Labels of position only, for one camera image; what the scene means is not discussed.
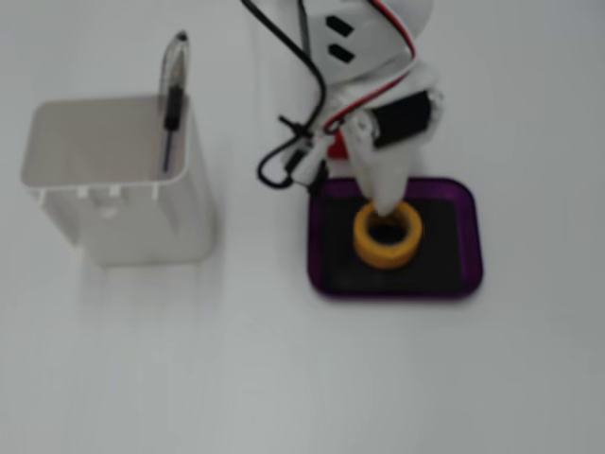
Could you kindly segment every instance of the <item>white plastic container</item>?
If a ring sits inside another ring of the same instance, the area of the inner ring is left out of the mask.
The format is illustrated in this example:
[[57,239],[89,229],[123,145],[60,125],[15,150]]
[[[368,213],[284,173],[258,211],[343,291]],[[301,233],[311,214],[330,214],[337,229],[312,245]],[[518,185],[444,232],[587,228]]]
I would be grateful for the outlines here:
[[22,182],[101,266],[200,261],[215,216],[188,99],[169,179],[163,156],[156,96],[48,102],[34,115]]

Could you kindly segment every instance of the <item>black pen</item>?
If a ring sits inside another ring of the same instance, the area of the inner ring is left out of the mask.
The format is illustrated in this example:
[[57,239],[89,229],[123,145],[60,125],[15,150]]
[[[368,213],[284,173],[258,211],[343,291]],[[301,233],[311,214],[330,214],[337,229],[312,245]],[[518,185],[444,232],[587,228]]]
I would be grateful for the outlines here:
[[169,176],[171,171],[174,137],[181,128],[187,78],[187,50],[187,35],[181,32],[171,42],[166,51],[166,59],[164,59],[164,71],[166,74],[163,75],[163,78],[167,76],[167,93],[161,95],[164,95],[166,99],[164,112],[164,158],[162,165],[162,173],[165,177]]

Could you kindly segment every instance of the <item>red wire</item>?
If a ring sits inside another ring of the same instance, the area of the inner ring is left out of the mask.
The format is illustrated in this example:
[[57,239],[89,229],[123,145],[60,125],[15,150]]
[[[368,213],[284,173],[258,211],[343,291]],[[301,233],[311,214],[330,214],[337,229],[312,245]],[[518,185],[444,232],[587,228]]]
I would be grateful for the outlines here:
[[[416,53],[416,46],[414,45],[414,42],[412,41],[412,39],[410,38],[409,34],[407,33],[407,29],[390,12],[390,10],[387,7],[385,7],[385,5],[382,3],[381,0],[369,0],[369,2],[372,3],[375,7],[379,8],[380,11],[383,14],[385,14],[387,17],[389,17],[391,23],[395,24],[397,26],[397,29],[399,30],[399,32],[403,35],[404,39],[406,40],[407,47],[409,48],[409,51],[410,51],[411,56],[412,56],[412,61],[414,61],[416,59],[416,55],[417,55],[417,53]],[[369,93],[368,95],[365,95],[364,97],[362,97],[358,101],[354,102],[353,104],[351,104],[350,106],[348,106],[344,110],[342,110],[339,113],[337,113],[334,116],[332,116],[323,125],[323,131],[324,131],[324,133],[326,133],[326,134],[335,134],[337,132],[337,129],[334,130],[334,131],[332,131],[332,127],[336,123],[340,123],[345,116],[347,116],[348,114],[350,114],[355,109],[358,109],[359,107],[361,107],[364,104],[372,101],[373,99],[379,97],[380,95],[382,95],[383,93],[387,92],[388,90],[390,90],[394,86],[398,85],[403,79],[405,79],[407,77],[407,75],[409,75],[409,72],[403,74],[402,76],[400,76],[399,78],[397,78],[395,80],[392,80],[391,82],[389,82],[386,85],[382,86],[381,88],[379,88],[379,89],[377,89],[377,90]]]

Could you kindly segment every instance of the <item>white background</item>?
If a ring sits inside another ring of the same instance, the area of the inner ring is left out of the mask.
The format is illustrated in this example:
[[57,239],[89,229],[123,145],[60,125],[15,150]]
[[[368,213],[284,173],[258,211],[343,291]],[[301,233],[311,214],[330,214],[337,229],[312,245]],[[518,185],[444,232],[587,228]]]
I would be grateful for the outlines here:
[[[420,49],[448,110],[416,173],[475,192],[486,277],[461,306],[310,287],[307,197],[254,170],[312,80],[239,2],[0,4],[1,452],[605,450],[605,3],[436,3]],[[48,99],[153,92],[182,27],[219,245],[101,271],[19,185],[29,121]]]

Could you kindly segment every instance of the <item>white plastic part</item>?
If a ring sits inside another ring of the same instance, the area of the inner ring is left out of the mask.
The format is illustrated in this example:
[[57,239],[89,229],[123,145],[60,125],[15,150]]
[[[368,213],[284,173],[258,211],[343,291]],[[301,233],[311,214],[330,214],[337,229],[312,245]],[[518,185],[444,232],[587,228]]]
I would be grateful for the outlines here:
[[22,182],[101,266],[200,261],[215,216],[188,99],[169,179],[163,156],[156,96],[49,102],[35,113]]
[[430,66],[419,63],[409,77],[392,92],[374,101],[372,107],[387,105],[396,99],[428,90],[432,118],[428,130],[380,150],[373,146],[377,134],[368,109],[352,114],[341,128],[349,159],[363,195],[373,201],[379,216],[389,215],[406,193],[407,180],[418,150],[433,138],[443,112],[441,94],[434,90],[439,77]]
[[330,148],[335,142],[334,136],[324,135],[316,137],[313,140],[313,147],[307,152],[292,174],[292,180],[305,186],[315,181],[321,162],[328,154]]
[[[417,37],[430,17],[433,0],[384,0]],[[402,38],[366,0],[305,0],[309,51],[315,64],[331,85],[369,74],[402,55]],[[342,21],[342,34],[329,21]],[[344,61],[334,55],[333,46],[350,53]],[[407,62],[411,54],[406,55]]]

